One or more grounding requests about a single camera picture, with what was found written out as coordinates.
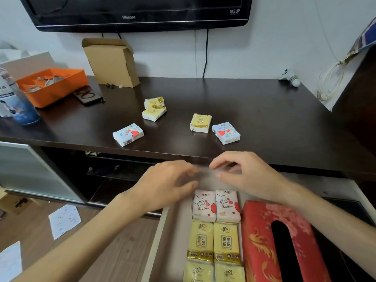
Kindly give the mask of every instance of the television screen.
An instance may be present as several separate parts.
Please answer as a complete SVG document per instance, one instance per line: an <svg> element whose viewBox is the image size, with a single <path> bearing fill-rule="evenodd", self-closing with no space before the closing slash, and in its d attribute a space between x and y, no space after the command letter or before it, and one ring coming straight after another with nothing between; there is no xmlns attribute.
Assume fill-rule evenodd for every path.
<svg viewBox="0 0 376 282"><path fill-rule="evenodd" d="M147 32L234 27L252 0L21 0L35 26L57 32Z"/></svg>

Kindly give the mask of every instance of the orange tray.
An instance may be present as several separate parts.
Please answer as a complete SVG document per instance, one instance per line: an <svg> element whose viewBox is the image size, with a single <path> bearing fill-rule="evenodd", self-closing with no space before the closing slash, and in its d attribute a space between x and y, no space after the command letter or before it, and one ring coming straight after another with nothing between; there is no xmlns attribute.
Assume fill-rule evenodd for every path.
<svg viewBox="0 0 376 282"><path fill-rule="evenodd" d="M47 87L44 86L44 81L37 80L38 77L52 79L54 76L60 76L65 79ZM42 70L18 79L16 82L36 108L44 108L82 86L89 84L88 78L83 69L64 68L49 68ZM29 92L28 89L35 85L38 85L41 89L35 92Z"/></svg>

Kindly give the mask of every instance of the white paper sheet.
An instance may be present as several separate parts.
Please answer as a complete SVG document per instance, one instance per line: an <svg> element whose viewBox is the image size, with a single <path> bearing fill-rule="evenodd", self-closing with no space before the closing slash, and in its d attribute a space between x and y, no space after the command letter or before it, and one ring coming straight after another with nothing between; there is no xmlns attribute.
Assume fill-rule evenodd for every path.
<svg viewBox="0 0 376 282"><path fill-rule="evenodd" d="M21 242L0 252L0 282L9 282L22 272Z"/></svg>
<svg viewBox="0 0 376 282"><path fill-rule="evenodd" d="M81 218L76 206L65 205L48 216L53 238L56 240L79 223Z"/></svg>

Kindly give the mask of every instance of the floor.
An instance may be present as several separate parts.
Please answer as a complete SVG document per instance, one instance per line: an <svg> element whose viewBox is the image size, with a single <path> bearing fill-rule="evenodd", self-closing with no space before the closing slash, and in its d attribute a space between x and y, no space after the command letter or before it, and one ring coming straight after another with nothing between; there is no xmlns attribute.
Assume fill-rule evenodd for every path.
<svg viewBox="0 0 376 282"><path fill-rule="evenodd" d="M82 223L54 241L48 215L63 205L51 202L38 206L32 203L18 216L6 214L0 220L0 251L21 241L22 266L26 269L99 212L78 207ZM80 281L141 281L157 226L158 220L135 220L116 237Z"/></svg>

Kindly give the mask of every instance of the person's left hand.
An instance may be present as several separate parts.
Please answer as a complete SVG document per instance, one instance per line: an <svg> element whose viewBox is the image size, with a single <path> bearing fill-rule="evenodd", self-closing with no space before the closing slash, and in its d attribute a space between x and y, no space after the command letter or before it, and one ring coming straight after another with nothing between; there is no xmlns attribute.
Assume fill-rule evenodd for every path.
<svg viewBox="0 0 376 282"><path fill-rule="evenodd" d="M157 163L151 166L137 184L124 194L141 202L143 212L155 211L192 193L199 185L198 181L177 186L177 180L186 174L192 176L198 171L197 167L184 160Z"/></svg>

